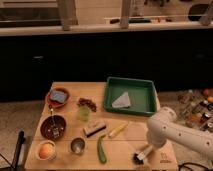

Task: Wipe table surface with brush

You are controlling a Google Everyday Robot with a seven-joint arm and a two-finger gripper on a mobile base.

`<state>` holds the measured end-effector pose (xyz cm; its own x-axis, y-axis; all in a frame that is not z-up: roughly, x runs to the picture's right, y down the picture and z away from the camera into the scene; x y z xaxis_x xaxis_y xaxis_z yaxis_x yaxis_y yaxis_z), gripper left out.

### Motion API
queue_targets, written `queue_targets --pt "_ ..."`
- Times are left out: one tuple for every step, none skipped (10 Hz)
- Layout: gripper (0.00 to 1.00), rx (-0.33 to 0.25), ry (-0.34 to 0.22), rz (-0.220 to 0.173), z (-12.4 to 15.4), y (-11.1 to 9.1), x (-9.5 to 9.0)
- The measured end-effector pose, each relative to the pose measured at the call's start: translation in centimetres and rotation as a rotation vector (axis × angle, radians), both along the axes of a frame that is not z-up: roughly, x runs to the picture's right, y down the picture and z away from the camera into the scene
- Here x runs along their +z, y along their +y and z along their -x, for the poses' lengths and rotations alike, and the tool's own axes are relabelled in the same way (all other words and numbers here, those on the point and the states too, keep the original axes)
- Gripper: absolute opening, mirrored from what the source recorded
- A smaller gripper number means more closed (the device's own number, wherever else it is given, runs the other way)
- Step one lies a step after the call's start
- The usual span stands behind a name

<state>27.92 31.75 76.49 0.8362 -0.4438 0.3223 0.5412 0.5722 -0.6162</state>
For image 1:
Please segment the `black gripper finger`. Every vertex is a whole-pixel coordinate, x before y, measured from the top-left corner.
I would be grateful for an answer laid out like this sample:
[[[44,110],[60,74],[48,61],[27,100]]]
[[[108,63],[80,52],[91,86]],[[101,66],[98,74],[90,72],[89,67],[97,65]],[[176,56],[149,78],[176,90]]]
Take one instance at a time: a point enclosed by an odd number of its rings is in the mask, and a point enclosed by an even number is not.
[[[139,160],[138,159],[137,162],[138,162],[139,165],[144,165],[145,164],[145,160]]]
[[[140,160],[138,159],[137,155],[138,155],[138,154],[136,154],[136,153],[133,154],[133,161],[134,161],[134,162],[139,162],[139,161],[140,161]]]

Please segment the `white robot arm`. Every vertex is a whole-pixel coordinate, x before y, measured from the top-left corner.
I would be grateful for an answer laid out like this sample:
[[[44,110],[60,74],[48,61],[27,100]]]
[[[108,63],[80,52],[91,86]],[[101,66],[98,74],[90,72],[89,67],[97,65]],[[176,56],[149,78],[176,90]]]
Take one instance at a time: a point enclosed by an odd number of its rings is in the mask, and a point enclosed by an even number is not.
[[[213,134],[175,123],[177,114],[169,107],[161,107],[147,120],[148,146],[137,151],[133,160],[142,163],[148,155],[162,148],[168,140],[174,141],[213,160]]]

